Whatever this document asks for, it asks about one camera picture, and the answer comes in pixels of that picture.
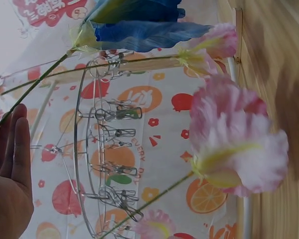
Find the artificial flower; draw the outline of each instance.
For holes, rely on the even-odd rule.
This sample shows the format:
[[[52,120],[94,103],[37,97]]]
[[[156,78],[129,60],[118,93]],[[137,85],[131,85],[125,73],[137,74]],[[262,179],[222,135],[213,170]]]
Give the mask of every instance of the artificial flower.
[[[236,54],[238,38],[234,25],[230,23],[217,24],[205,35],[190,40],[188,45],[190,48],[194,48],[210,40],[215,40],[213,44],[209,44],[206,47],[207,53],[211,58],[225,59]]]
[[[238,196],[275,190],[288,167],[284,131],[271,121],[255,92],[228,75],[212,76],[193,96],[189,139],[193,171],[215,187]]]
[[[178,56],[180,64],[192,70],[198,77],[223,72],[203,46],[202,48],[180,49]]]
[[[148,210],[132,230],[141,235],[142,239],[167,239],[175,233],[176,227],[162,210]]]
[[[84,19],[73,50],[127,49],[149,52],[201,37],[212,27],[177,22],[181,0],[100,0]]]

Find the yellow flower center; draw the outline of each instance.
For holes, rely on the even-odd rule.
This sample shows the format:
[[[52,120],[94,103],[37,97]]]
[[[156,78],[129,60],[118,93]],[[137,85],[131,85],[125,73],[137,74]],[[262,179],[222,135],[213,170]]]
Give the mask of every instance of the yellow flower center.
[[[238,174],[229,169],[219,169],[231,156],[236,153],[250,149],[261,148],[256,143],[242,143],[235,147],[228,147],[217,150],[207,156],[203,152],[199,156],[195,155],[191,159],[192,171],[198,175],[201,180],[206,180],[218,188],[232,188],[241,185]]]
[[[164,224],[157,223],[157,222],[149,222],[149,225],[152,226],[152,227],[160,229],[161,232],[164,235],[164,238],[167,239],[169,237],[169,231],[168,231],[167,227]]]

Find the wooden surface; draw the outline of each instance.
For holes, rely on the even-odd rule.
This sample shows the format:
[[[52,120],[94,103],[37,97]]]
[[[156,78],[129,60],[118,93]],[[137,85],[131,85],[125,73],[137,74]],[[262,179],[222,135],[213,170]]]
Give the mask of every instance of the wooden surface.
[[[286,180],[253,197],[252,239],[299,239],[299,0],[218,0],[221,21],[233,7],[243,9],[239,83],[260,93],[290,144]]]

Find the hand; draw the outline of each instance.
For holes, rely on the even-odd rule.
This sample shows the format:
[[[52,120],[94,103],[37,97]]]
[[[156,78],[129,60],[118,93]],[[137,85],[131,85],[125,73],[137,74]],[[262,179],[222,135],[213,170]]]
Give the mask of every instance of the hand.
[[[0,127],[0,239],[18,239],[33,214],[26,113],[18,105]]]

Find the orange slice print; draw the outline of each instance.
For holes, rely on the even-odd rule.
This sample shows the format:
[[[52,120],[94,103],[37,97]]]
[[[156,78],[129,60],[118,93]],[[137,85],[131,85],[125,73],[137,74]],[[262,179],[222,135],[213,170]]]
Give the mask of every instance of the orange slice print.
[[[36,230],[36,239],[61,239],[61,233],[52,223],[41,223]]]
[[[109,229],[115,226],[115,222],[121,222],[126,218],[127,214],[122,209],[112,209],[106,212],[105,218],[102,214],[98,221],[96,222],[95,230],[96,233],[99,232],[106,232]]]
[[[195,179],[188,187],[186,201],[189,208],[199,214],[211,213],[219,209],[227,200],[227,194],[203,180]]]
[[[134,154],[128,147],[105,146],[105,159],[107,162],[111,162],[115,165],[124,165],[127,167],[135,166]],[[94,168],[98,168],[98,165],[101,164],[98,150],[93,153],[91,163]],[[100,176],[100,172],[98,170],[93,170],[93,172],[96,176]]]
[[[60,120],[60,132],[70,133],[74,130],[74,113],[75,109],[66,112]],[[80,117],[77,116],[77,122],[80,123]]]
[[[135,107],[141,107],[143,112],[150,112],[162,101],[162,93],[152,86],[135,86],[121,93],[119,101],[131,100]]]
[[[33,125],[38,112],[39,112],[39,109],[28,109],[26,118],[29,121],[30,127]]]

